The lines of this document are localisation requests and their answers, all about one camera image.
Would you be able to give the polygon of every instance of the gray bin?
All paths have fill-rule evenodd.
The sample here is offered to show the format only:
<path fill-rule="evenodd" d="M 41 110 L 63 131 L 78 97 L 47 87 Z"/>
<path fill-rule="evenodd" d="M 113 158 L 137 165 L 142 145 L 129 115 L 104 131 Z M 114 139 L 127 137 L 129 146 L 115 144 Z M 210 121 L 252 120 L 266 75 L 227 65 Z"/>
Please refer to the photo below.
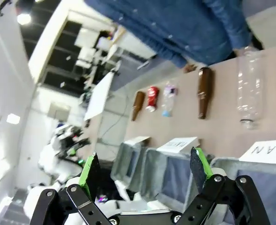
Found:
<path fill-rule="evenodd" d="M 144 200 L 158 200 L 172 210 L 183 212 L 191 181 L 190 156 L 147 149 L 140 186 Z"/>
<path fill-rule="evenodd" d="M 139 142 L 134 146 L 121 143 L 112 167 L 111 178 L 122 181 L 128 190 L 138 192 L 146 149 L 144 142 Z"/>
<path fill-rule="evenodd" d="M 276 164 L 242 162 L 236 158 L 215 158 L 211 167 L 223 169 L 227 176 L 234 180 L 240 175 L 249 175 L 261 196 L 271 225 L 276 225 Z M 211 215 L 208 225 L 234 224 L 227 206 L 218 205 Z"/>

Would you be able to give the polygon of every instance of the brown bottle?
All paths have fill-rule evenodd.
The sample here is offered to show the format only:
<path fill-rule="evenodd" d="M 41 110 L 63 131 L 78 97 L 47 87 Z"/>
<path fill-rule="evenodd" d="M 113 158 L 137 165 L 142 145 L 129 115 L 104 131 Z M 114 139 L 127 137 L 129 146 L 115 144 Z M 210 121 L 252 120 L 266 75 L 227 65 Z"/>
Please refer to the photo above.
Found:
<path fill-rule="evenodd" d="M 208 105 L 213 95 L 214 71 L 208 67 L 203 67 L 198 73 L 198 99 L 199 99 L 199 119 L 205 119 Z"/>
<path fill-rule="evenodd" d="M 136 120 L 139 111 L 143 107 L 144 99 L 145 99 L 145 93 L 142 91 L 138 91 L 136 94 L 136 98 L 134 99 L 132 121 Z"/>

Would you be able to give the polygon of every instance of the clear plastic bottle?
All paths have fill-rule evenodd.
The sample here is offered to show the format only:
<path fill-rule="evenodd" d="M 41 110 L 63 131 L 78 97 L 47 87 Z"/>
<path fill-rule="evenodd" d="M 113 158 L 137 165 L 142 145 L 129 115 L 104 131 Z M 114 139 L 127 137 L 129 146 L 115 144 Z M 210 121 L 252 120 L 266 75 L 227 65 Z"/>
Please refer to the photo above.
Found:
<path fill-rule="evenodd" d="M 240 50 L 238 75 L 238 111 L 240 122 L 247 128 L 255 128 L 263 110 L 264 68 L 262 54 L 253 47 Z"/>
<path fill-rule="evenodd" d="M 175 80 L 170 80 L 167 82 L 164 89 L 162 116 L 171 117 L 176 95 L 177 95 L 177 84 Z"/>

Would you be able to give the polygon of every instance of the hand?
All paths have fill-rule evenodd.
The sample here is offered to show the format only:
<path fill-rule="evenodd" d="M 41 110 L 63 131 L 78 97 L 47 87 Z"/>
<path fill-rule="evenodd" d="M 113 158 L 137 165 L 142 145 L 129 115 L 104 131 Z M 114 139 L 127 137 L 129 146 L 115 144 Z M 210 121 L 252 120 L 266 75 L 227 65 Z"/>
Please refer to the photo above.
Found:
<path fill-rule="evenodd" d="M 192 72 L 194 70 L 196 70 L 197 66 L 195 66 L 195 64 L 189 64 L 187 63 L 184 67 L 184 73 L 189 73 L 189 72 Z"/>

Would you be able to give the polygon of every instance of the denim shirt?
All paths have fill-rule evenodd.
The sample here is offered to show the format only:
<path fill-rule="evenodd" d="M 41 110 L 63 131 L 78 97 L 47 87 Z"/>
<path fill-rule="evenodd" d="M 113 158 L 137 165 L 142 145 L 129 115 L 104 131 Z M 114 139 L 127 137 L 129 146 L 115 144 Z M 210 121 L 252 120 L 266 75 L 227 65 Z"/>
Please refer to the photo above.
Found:
<path fill-rule="evenodd" d="M 251 42 L 240 0 L 85 0 L 182 68 L 211 65 Z"/>

